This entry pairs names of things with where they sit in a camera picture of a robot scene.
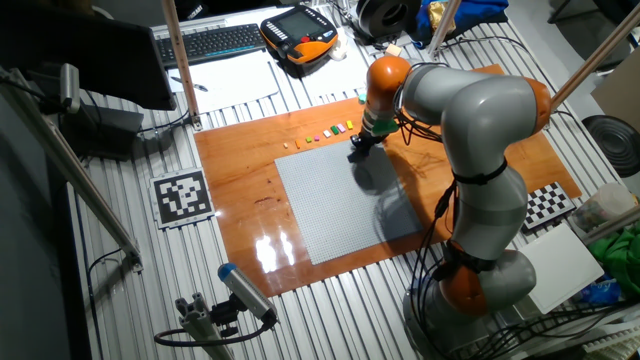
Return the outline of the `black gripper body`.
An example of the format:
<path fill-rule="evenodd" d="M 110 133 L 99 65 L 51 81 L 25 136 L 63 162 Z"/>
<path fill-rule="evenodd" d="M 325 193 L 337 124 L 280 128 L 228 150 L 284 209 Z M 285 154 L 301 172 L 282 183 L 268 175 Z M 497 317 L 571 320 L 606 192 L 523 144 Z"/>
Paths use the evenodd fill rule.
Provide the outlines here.
<path fill-rule="evenodd" d="M 364 146 L 369 146 L 371 148 L 375 144 L 381 143 L 385 139 L 385 136 L 374 136 L 366 128 L 362 128 L 358 134 L 352 135 L 351 139 L 359 139 L 360 148 Z"/>

